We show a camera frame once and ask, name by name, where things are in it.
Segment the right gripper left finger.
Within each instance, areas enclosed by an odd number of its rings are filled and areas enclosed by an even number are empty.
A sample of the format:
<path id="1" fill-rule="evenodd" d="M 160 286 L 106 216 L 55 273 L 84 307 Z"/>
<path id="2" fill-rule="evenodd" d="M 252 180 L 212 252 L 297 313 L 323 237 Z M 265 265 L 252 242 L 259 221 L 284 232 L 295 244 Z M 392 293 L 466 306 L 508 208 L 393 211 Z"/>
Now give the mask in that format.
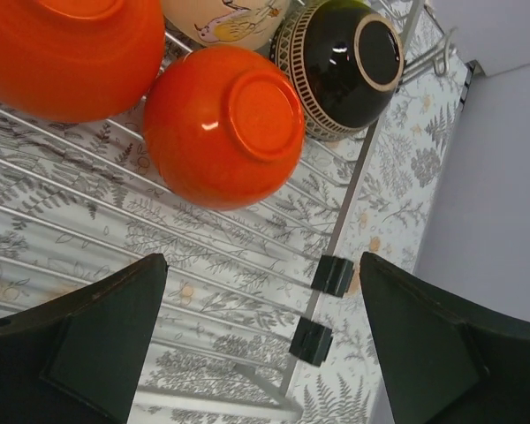
<path id="1" fill-rule="evenodd" d="M 0 319 L 0 423 L 125 423 L 168 265 L 150 254 Z"/>

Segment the orange bowl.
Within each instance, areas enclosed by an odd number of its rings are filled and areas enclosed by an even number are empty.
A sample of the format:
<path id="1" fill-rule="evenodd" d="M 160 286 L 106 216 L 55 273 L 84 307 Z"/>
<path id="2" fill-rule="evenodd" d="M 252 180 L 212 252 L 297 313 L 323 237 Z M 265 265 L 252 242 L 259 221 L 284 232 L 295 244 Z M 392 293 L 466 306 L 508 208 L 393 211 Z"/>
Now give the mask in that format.
<path id="1" fill-rule="evenodd" d="M 164 51 L 157 1 L 0 1 L 0 102 L 97 121 L 136 105 Z"/>
<path id="2" fill-rule="evenodd" d="M 148 93 L 143 139 L 165 184 L 193 205 L 251 206 L 296 170 L 305 142 L 294 88 L 267 58 L 218 46 L 170 64 Z"/>

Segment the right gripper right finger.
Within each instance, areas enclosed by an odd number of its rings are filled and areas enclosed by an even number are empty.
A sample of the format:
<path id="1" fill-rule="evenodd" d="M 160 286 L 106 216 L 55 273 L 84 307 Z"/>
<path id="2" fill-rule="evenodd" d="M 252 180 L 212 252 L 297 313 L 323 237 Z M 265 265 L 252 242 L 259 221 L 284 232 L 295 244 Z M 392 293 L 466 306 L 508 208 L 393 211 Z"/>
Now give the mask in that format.
<path id="1" fill-rule="evenodd" d="M 360 283 L 396 423 L 530 423 L 530 322 L 372 253 Z"/>

